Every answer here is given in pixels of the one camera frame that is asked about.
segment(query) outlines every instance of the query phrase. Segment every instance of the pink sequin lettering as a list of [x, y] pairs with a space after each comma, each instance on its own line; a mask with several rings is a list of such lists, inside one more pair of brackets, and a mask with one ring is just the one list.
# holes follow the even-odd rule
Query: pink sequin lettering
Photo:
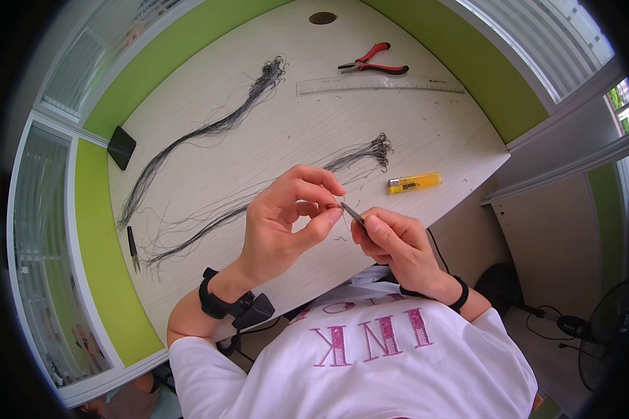
[[310, 313], [310, 310], [312, 309], [306, 308], [305, 310], [300, 312], [296, 317], [294, 317], [294, 319], [291, 322], [289, 322], [289, 324], [293, 324], [295, 322], [300, 322], [301, 320], [304, 320], [305, 318], [307, 318], [307, 315], [308, 313]]
[[368, 321], [364, 323], [359, 323], [359, 326], [362, 326], [363, 330], [366, 331], [366, 344], [368, 345], [368, 359], [365, 359], [363, 362], [373, 361], [374, 359], [378, 358], [378, 356], [373, 356], [373, 353], [370, 349], [371, 337], [373, 338], [373, 340], [375, 340], [379, 347], [382, 348], [382, 351], [384, 352], [383, 356], [393, 356], [403, 353], [403, 351], [398, 350], [398, 346], [396, 344], [396, 336], [394, 336], [394, 327], [392, 326], [392, 316], [389, 315], [386, 317], [380, 317], [376, 318], [375, 320], [379, 322], [379, 329], [380, 331], [382, 331], [382, 340], [384, 341], [384, 345], [379, 342], [379, 339], [377, 338], [375, 333], [370, 330], [368, 324], [371, 322]]
[[347, 359], [345, 358], [345, 334], [343, 330], [344, 327], [346, 326], [329, 326], [327, 328], [331, 330], [330, 342], [324, 337], [324, 335], [321, 334], [321, 332], [319, 331], [319, 327], [310, 329], [311, 331], [317, 332], [317, 334], [321, 336], [321, 339], [324, 339], [324, 341], [328, 345], [328, 351], [326, 352], [326, 355], [324, 355], [324, 357], [321, 359], [321, 361], [319, 361], [318, 364], [315, 364], [315, 367], [324, 367], [324, 361], [326, 361], [326, 358], [328, 358], [328, 355], [329, 353], [331, 353], [331, 351], [333, 351], [333, 363], [331, 364], [332, 367], [348, 367], [351, 365], [347, 363]]
[[401, 300], [407, 300], [408, 297], [405, 297], [402, 294], [387, 294], [389, 297], [393, 298], [394, 301], [401, 301]]
[[427, 328], [424, 326], [424, 319], [422, 318], [422, 314], [419, 310], [421, 310], [421, 308], [418, 307], [411, 308], [410, 310], [403, 312], [408, 313], [408, 316], [410, 317], [410, 324], [412, 325], [412, 330], [414, 331], [414, 337], [417, 339], [417, 346], [415, 348], [421, 348], [433, 344], [433, 342], [428, 341]]
[[322, 308], [322, 310], [324, 310], [324, 313], [337, 314], [342, 313], [343, 311], [351, 310], [352, 308], [354, 308], [354, 306], [355, 304], [353, 302], [336, 302], [334, 304], [329, 304], [328, 306]]

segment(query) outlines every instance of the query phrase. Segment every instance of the green foliage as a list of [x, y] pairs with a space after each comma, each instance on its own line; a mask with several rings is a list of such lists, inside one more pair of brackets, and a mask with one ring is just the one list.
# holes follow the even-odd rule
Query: green foliage
[[617, 90], [613, 88], [610, 92], [608, 92], [608, 97], [610, 98], [612, 106], [615, 108], [615, 110], [618, 110], [622, 107], [622, 100], [620, 99], [620, 96], [617, 95]]
[[622, 130], [624, 131], [625, 134], [629, 133], [629, 118], [624, 118], [622, 121], [620, 121], [620, 125], [622, 126]]

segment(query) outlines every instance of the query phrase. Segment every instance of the black phone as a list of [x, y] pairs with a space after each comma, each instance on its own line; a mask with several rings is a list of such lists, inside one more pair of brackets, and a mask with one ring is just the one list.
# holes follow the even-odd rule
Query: black phone
[[117, 127], [109, 141], [107, 152], [121, 170], [126, 170], [136, 145], [135, 140], [123, 128]]

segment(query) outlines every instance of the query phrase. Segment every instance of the red-handled pliers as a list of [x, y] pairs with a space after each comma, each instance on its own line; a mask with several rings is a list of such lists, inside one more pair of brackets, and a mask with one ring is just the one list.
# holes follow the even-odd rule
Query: red-handled pliers
[[368, 61], [371, 58], [373, 58], [373, 55], [375, 55], [376, 53], [380, 51], [388, 50], [391, 47], [392, 46], [389, 45], [389, 42], [380, 42], [379, 44], [375, 44], [375, 46], [373, 46], [372, 49], [370, 49], [368, 54], [364, 55], [361, 58], [358, 58], [353, 63], [343, 64], [341, 66], [338, 66], [338, 69], [340, 70], [344, 68], [344, 70], [341, 71], [342, 74], [350, 73], [356, 70], [359, 70], [359, 71], [375, 70], [375, 71], [386, 72], [387, 74], [403, 74], [403, 73], [408, 72], [408, 70], [410, 70], [408, 66], [386, 67], [386, 66], [378, 66], [376, 64], [367, 64]]

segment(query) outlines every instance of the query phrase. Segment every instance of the person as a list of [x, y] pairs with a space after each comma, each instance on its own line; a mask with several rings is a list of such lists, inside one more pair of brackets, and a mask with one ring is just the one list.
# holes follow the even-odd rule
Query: person
[[[249, 205], [242, 253], [207, 292], [233, 304], [285, 273], [327, 238], [342, 217], [335, 197], [344, 195], [326, 170], [285, 172]], [[293, 233], [300, 216], [310, 222]], [[439, 269], [418, 220], [383, 208], [362, 217], [366, 230], [353, 222], [353, 242], [419, 297], [386, 281], [335, 288], [297, 315], [245, 374], [215, 347], [218, 320], [194, 289], [174, 307], [167, 330], [185, 418], [529, 416], [536, 379], [487, 299]], [[466, 291], [459, 314], [449, 306]]]
[[159, 399], [158, 383], [148, 372], [76, 409], [82, 418], [150, 419]]
[[[169, 371], [160, 365], [155, 372]], [[87, 419], [181, 419], [177, 396], [159, 385], [148, 372], [102, 397], [74, 409], [77, 417]]]

